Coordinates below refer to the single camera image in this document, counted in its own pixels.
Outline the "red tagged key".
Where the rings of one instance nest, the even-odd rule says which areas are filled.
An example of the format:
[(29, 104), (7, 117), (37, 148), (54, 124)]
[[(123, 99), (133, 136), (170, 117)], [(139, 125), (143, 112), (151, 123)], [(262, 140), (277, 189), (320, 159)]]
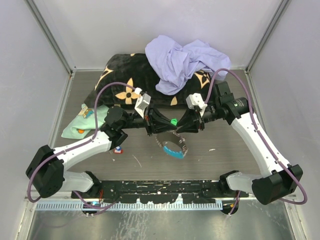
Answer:
[(113, 152), (114, 152), (115, 154), (122, 154), (122, 153), (123, 153), (123, 149), (122, 149), (122, 148), (115, 148), (115, 149), (113, 150)]

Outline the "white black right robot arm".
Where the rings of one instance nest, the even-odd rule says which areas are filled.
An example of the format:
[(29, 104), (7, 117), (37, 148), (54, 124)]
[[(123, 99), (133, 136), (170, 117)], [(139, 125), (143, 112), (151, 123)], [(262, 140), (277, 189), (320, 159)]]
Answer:
[(302, 178), (303, 170), (292, 165), (277, 150), (261, 127), (245, 97), (235, 98), (227, 82), (215, 84), (211, 102), (205, 104), (201, 94), (186, 98), (188, 109), (178, 122), (178, 133), (197, 133), (205, 124), (225, 120), (243, 139), (253, 155), (260, 174), (244, 174), (233, 170), (219, 177), (219, 191), (231, 197), (236, 191), (252, 194), (263, 205), (292, 194)]

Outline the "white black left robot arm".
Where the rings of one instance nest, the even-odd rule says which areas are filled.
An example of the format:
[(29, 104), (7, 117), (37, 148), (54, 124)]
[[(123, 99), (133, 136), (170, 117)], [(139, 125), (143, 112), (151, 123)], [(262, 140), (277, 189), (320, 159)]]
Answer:
[(125, 129), (139, 128), (146, 129), (150, 136), (176, 130), (177, 126), (153, 106), (147, 107), (142, 115), (113, 106), (93, 135), (55, 149), (48, 145), (40, 147), (25, 172), (29, 178), (28, 187), (34, 187), (40, 198), (51, 197), (61, 190), (97, 197), (100, 193), (98, 179), (89, 171), (77, 173), (69, 169), (94, 155), (119, 147), (128, 137)]

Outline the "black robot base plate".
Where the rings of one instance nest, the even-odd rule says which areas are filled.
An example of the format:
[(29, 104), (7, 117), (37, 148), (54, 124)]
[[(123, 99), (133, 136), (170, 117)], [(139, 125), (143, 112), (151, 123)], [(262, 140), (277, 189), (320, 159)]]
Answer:
[(214, 180), (103, 180), (93, 189), (79, 193), (83, 199), (102, 199), (105, 203), (135, 204), (174, 203), (182, 197), (183, 204), (215, 203), (218, 198), (235, 198), (234, 190), (223, 191)]

